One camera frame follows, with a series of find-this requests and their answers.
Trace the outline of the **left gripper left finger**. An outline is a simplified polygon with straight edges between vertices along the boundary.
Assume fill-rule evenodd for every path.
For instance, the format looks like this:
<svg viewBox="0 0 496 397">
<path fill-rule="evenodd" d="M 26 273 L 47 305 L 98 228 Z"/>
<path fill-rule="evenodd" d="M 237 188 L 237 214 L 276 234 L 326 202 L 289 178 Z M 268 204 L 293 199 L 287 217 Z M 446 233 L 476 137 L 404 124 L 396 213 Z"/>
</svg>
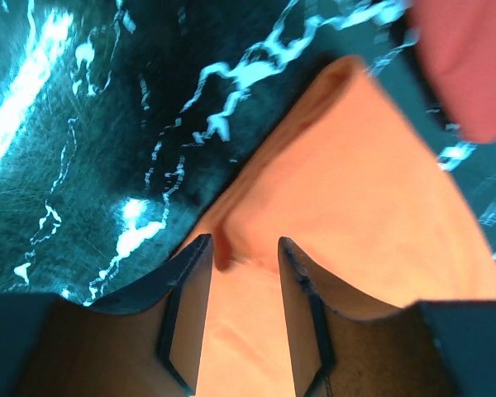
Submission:
<svg viewBox="0 0 496 397">
<path fill-rule="evenodd" d="M 212 275 L 213 242 L 179 254 L 90 305 L 103 321 L 83 395 L 195 395 Z"/>
</svg>

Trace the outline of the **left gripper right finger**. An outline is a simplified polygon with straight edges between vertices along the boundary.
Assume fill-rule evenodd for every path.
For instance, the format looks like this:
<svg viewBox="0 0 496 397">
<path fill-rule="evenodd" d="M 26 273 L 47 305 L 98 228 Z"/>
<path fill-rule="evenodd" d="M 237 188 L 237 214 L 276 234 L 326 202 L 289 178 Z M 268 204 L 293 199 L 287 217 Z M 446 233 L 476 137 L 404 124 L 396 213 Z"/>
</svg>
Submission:
<svg viewBox="0 0 496 397">
<path fill-rule="evenodd" d="M 413 395 L 399 308 L 336 277 L 288 238 L 278 252 L 295 394 Z"/>
</svg>

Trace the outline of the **orange t shirt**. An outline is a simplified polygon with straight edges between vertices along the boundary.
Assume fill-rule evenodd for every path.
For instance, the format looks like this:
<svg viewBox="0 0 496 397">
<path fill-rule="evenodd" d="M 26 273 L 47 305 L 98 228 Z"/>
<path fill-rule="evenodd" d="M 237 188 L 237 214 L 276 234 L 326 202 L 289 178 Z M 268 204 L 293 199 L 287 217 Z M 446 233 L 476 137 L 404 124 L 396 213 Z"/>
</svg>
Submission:
<svg viewBox="0 0 496 397">
<path fill-rule="evenodd" d="M 399 308 L 411 396 L 496 396 L 496 261 L 452 178 L 358 58 L 329 64 L 200 217 L 200 396 L 294 392 L 279 240 Z"/>
</svg>

